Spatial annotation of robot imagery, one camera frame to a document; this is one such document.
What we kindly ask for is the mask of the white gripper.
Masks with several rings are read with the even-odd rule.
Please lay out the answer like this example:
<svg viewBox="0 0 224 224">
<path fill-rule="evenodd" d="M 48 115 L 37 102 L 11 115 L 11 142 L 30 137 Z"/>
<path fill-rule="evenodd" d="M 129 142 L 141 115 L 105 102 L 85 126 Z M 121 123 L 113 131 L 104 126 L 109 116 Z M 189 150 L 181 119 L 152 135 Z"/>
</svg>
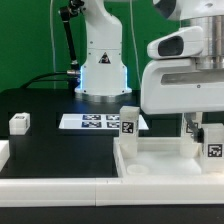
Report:
<svg viewBox="0 0 224 224">
<path fill-rule="evenodd" d="M 191 26 L 149 43 L 151 61 L 141 84 L 142 110 L 146 114 L 185 113 L 197 143 L 204 142 L 204 130 L 193 122 L 191 112 L 224 110 L 224 69 L 203 69 L 197 63 L 203 37 L 200 26 Z"/>
</svg>

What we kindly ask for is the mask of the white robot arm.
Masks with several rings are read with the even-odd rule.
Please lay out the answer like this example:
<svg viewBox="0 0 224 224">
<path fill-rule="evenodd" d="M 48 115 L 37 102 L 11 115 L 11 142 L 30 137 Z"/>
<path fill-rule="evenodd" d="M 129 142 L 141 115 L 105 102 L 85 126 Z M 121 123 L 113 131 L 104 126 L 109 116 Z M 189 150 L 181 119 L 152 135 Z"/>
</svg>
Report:
<svg viewBox="0 0 224 224">
<path fill-rule="evenodd" d="M 148 44 L 141 109 L 146 114 L 224 111 L 224 0 L 152 2 L 166 19 L 189 25 Z M 120 21 L 106 11 L 104 0 L 84 0 L 81 10 L 87 58 L 75 92 L 93 100 L 130 93 Z"/>
</svg>

